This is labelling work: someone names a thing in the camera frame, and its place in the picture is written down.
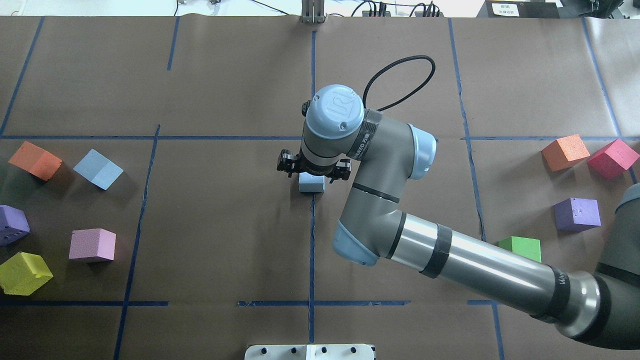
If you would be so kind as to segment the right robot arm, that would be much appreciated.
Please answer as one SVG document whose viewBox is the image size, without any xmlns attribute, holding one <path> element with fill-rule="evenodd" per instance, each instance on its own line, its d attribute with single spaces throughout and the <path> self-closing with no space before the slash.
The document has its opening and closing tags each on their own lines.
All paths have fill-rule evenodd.
<svg viewBox="0 0 640 360">
<path fill-rule="evenodd" d="M 348 180 L 351 162 L 359 168 L 337 222 L 333 250 L 346 260 L 372 267 L 379 259 L 404 265 L 432 280 L 455 283 L 501 305 L 551 324 L 573 341 L 612 350 L 639 349 L 639 185 L 615 182 L 607 189 L 594 170 L 579 166 L 590 185 L 578 184 L 569 168 L 543 184 L 540 155 L 517 161 L 526 140 L 486 145 L 490 223 L 508 230 L 537 228 L 539 234 L 578 233 L 599 227 L 600 204 L 569 196 L 551 204 L 553 186 L 564 195 L 594 195 L 596 187 L 611 205 L 613 223 L 594 270 L 565 271 L 518 253 L 515 239 L 492 243 L 442 223 L 467 222 L 465 205 L 482 194 L 455 186 L 458 174 L 444 173 L 438 140 L 429 132 L 365 107 L 364 99 L 344 85 L 320 89 L 301 108 L 305 121 L 298 153 L 282 150 L 278 170 Z"/>
</svg>

